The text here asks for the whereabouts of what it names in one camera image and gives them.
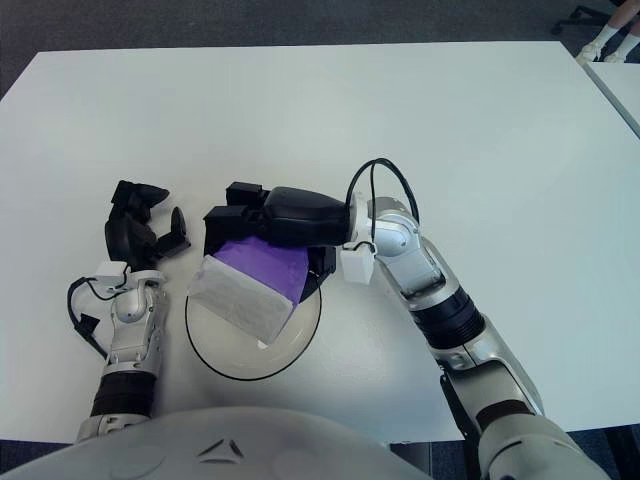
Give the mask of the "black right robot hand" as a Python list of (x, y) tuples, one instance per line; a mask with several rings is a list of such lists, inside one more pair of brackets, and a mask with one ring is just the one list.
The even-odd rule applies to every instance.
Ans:
[(204, 253), (228, 252), (233, 243), (261, 240), (270, 247), (300, 249), (307, 270), (299, 299), (306, 300), (336, 271), (336, 248), (347, 241), (349, 214), (342, 201), (317, 192), (234, 182), (226, 203), (204, 217)]

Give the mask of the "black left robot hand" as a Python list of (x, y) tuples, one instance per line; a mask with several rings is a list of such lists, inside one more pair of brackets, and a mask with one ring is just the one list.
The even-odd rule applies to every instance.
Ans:
[(191, 246), (179, 207), (171, 213), (170, 231), (158, 237), (149, 226), (151, 209), (166, 200), (169, 191), (148, 184), (120, 180), (105, 223), (109, 258), (125, 262), (133, 272), (155, 270), (157, 264)]

